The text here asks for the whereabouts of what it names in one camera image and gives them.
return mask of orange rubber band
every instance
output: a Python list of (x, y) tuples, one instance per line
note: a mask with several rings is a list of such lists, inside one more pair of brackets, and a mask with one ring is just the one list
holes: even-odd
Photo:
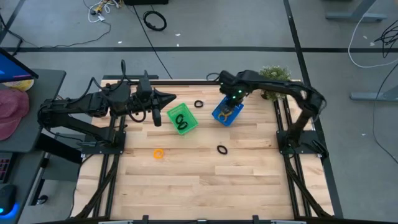
[(163, 155), (164, 155), (163, 149), (155, 149), (155, 151), (154, 151), (155, 159), (161, 159), (161, 158), (163, 158)]

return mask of monitor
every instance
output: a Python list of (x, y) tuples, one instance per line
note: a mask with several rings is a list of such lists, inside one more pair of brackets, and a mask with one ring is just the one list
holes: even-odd
[(0, 48), (0, 83), (39, 78), (32, 70)]

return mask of green basket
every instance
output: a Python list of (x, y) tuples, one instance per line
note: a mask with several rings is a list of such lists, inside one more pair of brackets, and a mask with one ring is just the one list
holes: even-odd
[[(184, 128), (183, 130), (178, 130), (178, 124), (175, 122), (175, 119), (180, 114), (183, 115), (183, 121), (186, 121), (188, 123), (187, 127)], [(182, 103), (176, 106), (175, 108), (169, 110), (167, 112), (167, 116), (169, 116), (170, 120), (174, 124), (174, 127), (179, 134), (185, 134), (198, 125), (198, 121), (195, 119), (192, 112), (188, 109), (185, 103)]]

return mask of black ring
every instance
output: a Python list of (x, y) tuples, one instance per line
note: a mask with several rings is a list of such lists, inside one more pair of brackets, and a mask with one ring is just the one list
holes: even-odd
[(195, 105), (196, 108), (201, 108), (201, 107), (203, 107), (203, 101), (202, 100), (196, 100), (193, 105)]
[[(151, 15), (151, 14), (155, 14), (156, 16), (159, 16), (162, 20), (163, 20), (163, 23), (164, 23), (164, 25), (163, 25), (163, 27), (162, 28), (156, 28), (156, 26), (153, 26), (150, 22), (147, 22), (147, 16), (149, 16), (149, 15)], [(164, 29), (166, 29), (166, 27), (167, 27), (167, 22), (166, 22), (166, 18), (162, 15), (162, 14), (160, 14), (159, 12), (157, 12), (157, 11), (147, 11), (147, 12), (145, 12), (144, 13), (144, 24), (148, 27), (148, 28), (150, 28), (151, 30), (154, 30), (154, 31), (163, 31)]]
[(226, 148), (225, 146), (221, 146), (221, 145), (220, 145), (220, 146), (217, 146), (217, 151), (218, 151), (219, 153), (221, 153), (222, 155), (227, 155), (227, 154), (228, 154), (228, 150), (227, 150), (227, 148)]
[(184, 115), (179, 114), (179, 115), (175, 118), (175, 122), (176, 122), (177, 124), (181, 124), (182, 121), (184, 121)]
[(178, 130), (184, 130), (185, 128), (188, 127), (188, 123), (186, 121), (180, 123), (177, 127)]

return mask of blue basket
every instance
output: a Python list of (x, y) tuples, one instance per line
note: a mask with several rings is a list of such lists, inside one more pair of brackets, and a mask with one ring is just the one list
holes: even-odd
[(232, 122), (237, 117), (237, 115), (243, 109), (243, 104), (239, 104), (239, 105), (235, 106), (235, 109), (232, 111), (232, 114), (227, 117), (226, 121), (224, 121), (223, 116), (220, 116), (221, 119), (219, 119), (218, 115), (221, 113), (221, 106), (225, 104), (227, 99), (228, 99), (227, 97), (224, 97), (224, 99), (221, 101), (221, 103), (219, 103), (219, 105), (216, 107), (216, 109), (211, 113), (211, 115), (213, 115), (214, 119), (216, 119), (217, 121), (219, 121), (221, 124), (223, 124), (225, 126), (231, 125)]

